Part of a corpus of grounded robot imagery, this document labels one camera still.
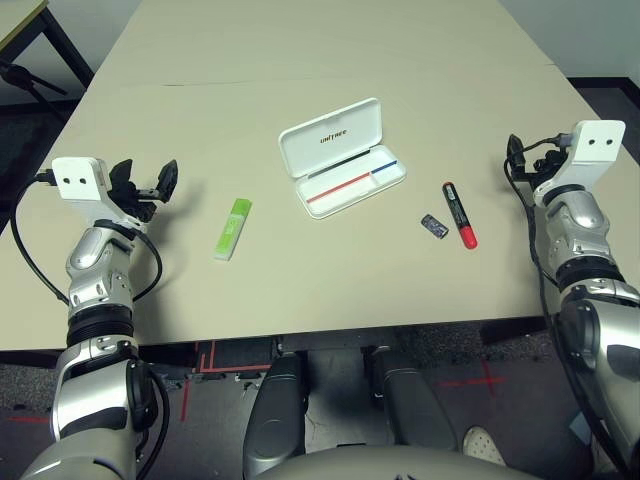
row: red marker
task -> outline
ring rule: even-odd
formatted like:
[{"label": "red marker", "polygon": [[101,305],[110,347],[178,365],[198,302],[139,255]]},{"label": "red marker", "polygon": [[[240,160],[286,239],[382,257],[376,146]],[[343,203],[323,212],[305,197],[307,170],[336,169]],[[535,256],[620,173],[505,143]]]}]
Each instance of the red marker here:
[{"label": "red marker", "polygon": [[444,192],[444,198],[447,199],[447,204],[456,222],[464,246],[469,249],[476,248],[478,246],[478,240],[476,240],[476,235],[473,233],[467,214],[464,212],[464,208],[462,208],[456,187],[453,186],[453,183],[447,182],[442,186],[442,191]]}]

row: table leg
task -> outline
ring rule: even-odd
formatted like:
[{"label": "table leg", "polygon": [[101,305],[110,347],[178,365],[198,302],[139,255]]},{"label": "table leg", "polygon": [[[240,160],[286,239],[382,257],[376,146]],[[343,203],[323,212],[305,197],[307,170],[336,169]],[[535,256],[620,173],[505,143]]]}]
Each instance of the table leg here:
[{"label": "table leg", "polygon": [[58,54],[62,57],[62,59],[69,65],[69,68],[73,71],[73,73],[78,77],[78,80],[85,86],[85,88],[89,87],[91,80],[93,79],[93,71],[91,67],[87,64],[87,62],[82,58],[80,52],[76,49],[76,47],[71,43],[71,40],[64,33],[60,24],[53,17],[48,8],[45,8],[39,15],[39,17],[46,24],[46,28],[43,30],[43,33],[53,45],[53,48],[56,49]]}]

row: white pen case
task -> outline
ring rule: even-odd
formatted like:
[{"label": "white pen case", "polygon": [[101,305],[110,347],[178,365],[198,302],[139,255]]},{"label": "white pen case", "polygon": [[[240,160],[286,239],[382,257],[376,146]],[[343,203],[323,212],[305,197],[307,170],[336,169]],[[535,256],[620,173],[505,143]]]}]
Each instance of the white pen case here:
[{"label": "white pen case", "polygon": [[404,180],[407,169],[380,140],[382,113],[377,98],[280,134],[287,172],[309,215],[324,218]]}]

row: white shoe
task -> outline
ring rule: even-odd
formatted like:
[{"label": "white shoe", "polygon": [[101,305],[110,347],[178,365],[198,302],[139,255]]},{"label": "white shoe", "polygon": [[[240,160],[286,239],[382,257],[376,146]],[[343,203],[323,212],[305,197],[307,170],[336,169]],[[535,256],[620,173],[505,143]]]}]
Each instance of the white shoe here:
[{"label": "white shoe", "polygon": [[467,430],[462,442],[462,453],[496,465],[506,466],[489,432],[482,427],[471,427]]}]

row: unitree logo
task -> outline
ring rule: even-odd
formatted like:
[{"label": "unitree logo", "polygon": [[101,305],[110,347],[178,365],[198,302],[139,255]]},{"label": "unitree logo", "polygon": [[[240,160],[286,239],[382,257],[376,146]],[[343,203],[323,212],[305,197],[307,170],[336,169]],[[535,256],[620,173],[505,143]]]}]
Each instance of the unitree logo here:
[{"label": "unitree logo", "polygon": [[340,137],[342,135],[346,135],[346,134],[347,134],[346,130],[341,130],[339,132],[332,133],[331,135],[327,135],[326,137],[321,138],[320,139],[320,143],[328,142],[329,140],[333,140],[335,138],[338,138],[338,137]]}]

